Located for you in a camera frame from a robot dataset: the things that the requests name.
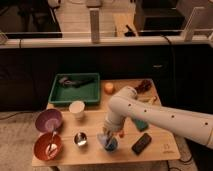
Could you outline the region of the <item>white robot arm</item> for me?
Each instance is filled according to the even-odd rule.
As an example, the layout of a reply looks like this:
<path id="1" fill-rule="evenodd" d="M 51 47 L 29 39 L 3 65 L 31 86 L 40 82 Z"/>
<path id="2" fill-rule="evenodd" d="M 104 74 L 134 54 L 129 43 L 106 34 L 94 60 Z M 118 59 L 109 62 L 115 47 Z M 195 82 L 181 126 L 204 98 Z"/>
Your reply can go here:
<path id="1" fill-rule="evenodd" d="M 127 117 L 142 120 L 213 149 L 213 114 L 150 105 L 136 99 L 137 91 L 125 86 L 108 101 L 104 127 L 119 132 Z"/>

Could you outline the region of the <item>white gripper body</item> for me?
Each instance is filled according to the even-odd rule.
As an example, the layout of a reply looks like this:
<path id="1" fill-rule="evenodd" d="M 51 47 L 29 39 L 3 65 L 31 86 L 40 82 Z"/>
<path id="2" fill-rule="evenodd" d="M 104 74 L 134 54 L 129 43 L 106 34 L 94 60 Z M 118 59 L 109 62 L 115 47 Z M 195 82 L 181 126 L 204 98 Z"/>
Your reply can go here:
<path id="1" fill-rule="evenodd" d="M 119 132 L 122 131 L 119 125 L 113 124 L 111 122 L 105 121 L 103 126 L 103 133 L 108 136 L 119 136 Z"/>

